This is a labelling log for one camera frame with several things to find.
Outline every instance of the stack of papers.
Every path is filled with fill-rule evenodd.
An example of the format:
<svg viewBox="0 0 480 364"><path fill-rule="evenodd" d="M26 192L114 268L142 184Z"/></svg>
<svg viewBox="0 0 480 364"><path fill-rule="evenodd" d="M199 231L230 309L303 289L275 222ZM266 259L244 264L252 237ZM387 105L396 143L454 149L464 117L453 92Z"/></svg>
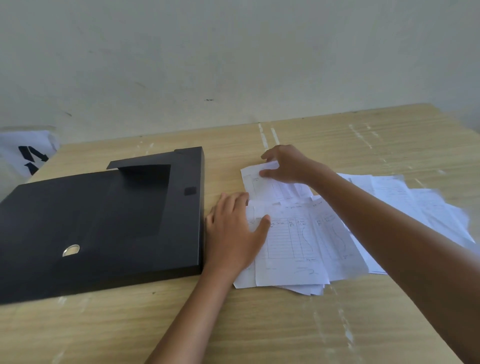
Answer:
<svg viewBox="0 0 480 364"><path fill-rule="evenodd" d="M321 295L325 284L363 274L386 274L320 196L304 184L262 178L273 161L241 170L250 194L247 220L254 231L268 214L271 227L254 262L235 280L236 288L276 286ZM359 188L480 255L468 233L468 214L445 203L437 190L409 189L403 176L347 175Z"/></svg>

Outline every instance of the left hand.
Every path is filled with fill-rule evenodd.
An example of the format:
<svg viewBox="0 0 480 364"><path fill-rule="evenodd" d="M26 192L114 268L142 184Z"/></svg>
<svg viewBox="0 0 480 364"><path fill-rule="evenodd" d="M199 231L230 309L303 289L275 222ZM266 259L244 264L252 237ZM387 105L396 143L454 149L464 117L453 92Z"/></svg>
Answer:
<svg viewBox="0 0 480 364"><path fill-rule="evenodd" d="M248 193L222 193L206 217L204 271L221 272L232 282L255 259L270 229L265 215L255 232L249 231L245 208Z"/></svg>

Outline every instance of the wooden table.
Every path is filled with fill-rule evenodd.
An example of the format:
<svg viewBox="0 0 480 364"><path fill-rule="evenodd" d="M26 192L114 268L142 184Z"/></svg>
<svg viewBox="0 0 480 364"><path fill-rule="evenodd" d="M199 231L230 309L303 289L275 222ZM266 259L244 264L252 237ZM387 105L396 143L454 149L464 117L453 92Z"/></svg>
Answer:
<svg viewBox="0 0 480 364"><path fill-rule="evenodd" d="M351 174L404 174L469 210L480 241L480 136L432 105L349 112L62 146L31 181L105 170L111 160L203 146L205 209L243 191L240 169L283 144ZM0 306L2 363L140 363L197 277ZM206 363L458 363L386 276L335 282L324 296L233 289Z"/></svg>

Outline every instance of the hand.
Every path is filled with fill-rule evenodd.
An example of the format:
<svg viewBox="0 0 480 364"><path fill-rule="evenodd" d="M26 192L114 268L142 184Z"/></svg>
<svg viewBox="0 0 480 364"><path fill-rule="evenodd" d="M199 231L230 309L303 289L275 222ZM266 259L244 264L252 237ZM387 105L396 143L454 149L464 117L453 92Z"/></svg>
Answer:
<svg viewBox="0 0 480 364"><path fill-rule="evenodd" d="M221 272L232 283L250 265L260 251L270 229L265 215L255 232L249 231L245 208L248 193L222 193L206 217L206 252L204 271Z"/></svg>
<svg viewBox="0 0 480 364"><path fill-rule="evenodd" d="M269 177L285 183L307 183L309 171L317 162L305 157L292 145L275 146L262 155L267 162L278 160L276 170L261 170L261 177Z"/></svg>

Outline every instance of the white wall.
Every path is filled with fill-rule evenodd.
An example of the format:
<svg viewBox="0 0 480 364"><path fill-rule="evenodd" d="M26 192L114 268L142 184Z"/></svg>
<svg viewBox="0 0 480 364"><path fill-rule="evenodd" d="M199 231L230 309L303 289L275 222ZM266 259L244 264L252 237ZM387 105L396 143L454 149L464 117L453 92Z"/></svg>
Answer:
<svg viewBox="0 0 480 364"><path fill-rule="evenodd" d="M480 129L479 19L479 0L2 0L0 127L72 143L432 102Z"/></svg>

